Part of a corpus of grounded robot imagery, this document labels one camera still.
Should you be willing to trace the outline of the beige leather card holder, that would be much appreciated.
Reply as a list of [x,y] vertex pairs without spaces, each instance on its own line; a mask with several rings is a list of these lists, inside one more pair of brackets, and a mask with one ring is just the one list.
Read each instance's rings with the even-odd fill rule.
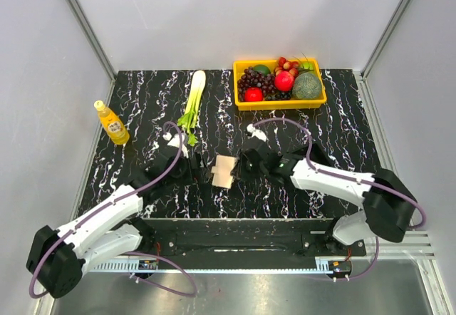
[[215,160],[215,165],[211,169],[212,185],[230,189],[234,180],[232,171],[237,164],[237,158],[226,155],[218,155]]

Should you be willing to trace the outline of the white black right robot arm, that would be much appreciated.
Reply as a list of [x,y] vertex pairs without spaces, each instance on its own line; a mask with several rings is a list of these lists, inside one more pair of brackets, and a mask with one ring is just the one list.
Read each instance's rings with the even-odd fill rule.
[[277,185],[320,192],[358,208],[355,214],[331,221],[322,240],[329,253],[342,254],[350,245],[371,237],[402,242],[416,200],[394,172],[362,173],[329,167],[322,149],[312,145],[279,154],[267,145],[264,131],[248,125],[247,133],[233,175],[241,180],[263,177]]

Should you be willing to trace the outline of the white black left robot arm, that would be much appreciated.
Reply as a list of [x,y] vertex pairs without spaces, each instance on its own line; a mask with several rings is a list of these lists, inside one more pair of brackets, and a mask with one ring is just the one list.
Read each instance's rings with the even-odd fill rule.
[[186,135],[166,133],[164,139],[165,153],[150,170],[120,185],[73,221],[37,231],[26,262],[32,274],[31,298],[61,298],[88,272],[118,255],[163,260],[164,254],[173,253],[157,241],[156,230],[139,213],[170,185],[202,182],[206,167],[199,155],[188,155]]

